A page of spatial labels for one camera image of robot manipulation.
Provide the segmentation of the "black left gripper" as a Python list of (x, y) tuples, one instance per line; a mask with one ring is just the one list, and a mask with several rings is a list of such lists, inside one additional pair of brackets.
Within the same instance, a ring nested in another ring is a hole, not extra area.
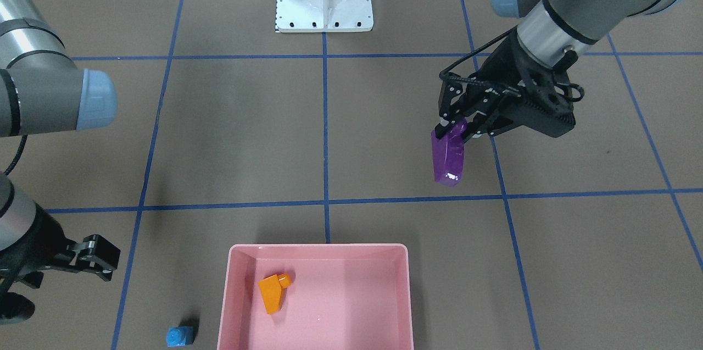
[(583, 99), (583, 87), (570, 82), (567, 70), (578, 54), (568, 49), (554, 69), (532, 59), (511, 29), (483, 62), (477, 77), (440, 73), (438, 100), (441, 138), (462, 119), (464, 143), (482, 135), (497, 136), (520, 126), (560, 137), (575, 127), (573, 104)]

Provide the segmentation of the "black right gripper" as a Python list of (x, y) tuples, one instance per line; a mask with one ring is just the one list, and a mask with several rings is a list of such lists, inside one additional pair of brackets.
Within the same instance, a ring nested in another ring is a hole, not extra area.
[(69, 265), (73, 271), (91, 273), (104, 282), (113, 279), (121, 257), (121, 249), (101, 235), (89, 235), (78, 243), (68, 239), (59, 222), (37, 207), (28, 232), (2, 251), (2, 323), (23, 322), (35, 311), (35, 305), (27, 297), (10, 291), (11, 285), (30, 275), (30, 285), (39, 286), (42, 280), (37, 272), (69, 252), (75, 260)]

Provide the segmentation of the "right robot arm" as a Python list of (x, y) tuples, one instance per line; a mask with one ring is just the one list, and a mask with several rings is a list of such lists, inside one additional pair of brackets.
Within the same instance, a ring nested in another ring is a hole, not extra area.
[(46, 270), (91, 273), (109, 282), (120, 250), (93, 234), (76, 242), (59, 222), (9, 178), (29, 135), (110, 125), (118, 98), (110, 77), (80, 69), (32, 0), (1, 0), (1, 135), (20, 137), (1, 176), (2, 325), (31, 318), (35, 305), (11, 292), (16, 282), (42, 285)]

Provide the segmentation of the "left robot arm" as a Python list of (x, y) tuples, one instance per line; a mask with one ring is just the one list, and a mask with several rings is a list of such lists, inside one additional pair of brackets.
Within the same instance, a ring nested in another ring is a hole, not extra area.
[[(520, 23), (442, 70), (440, 121), (433, 140), (467, 142), (525, 126), (550, 137), (575, 127), (573, 105), (583, 99), (567, 74), (577, 60), (623, 19), (662, 12), (680, 0), (492, 0), (494, 11)], [(455, 67), (494, 46), (468, 77)]]

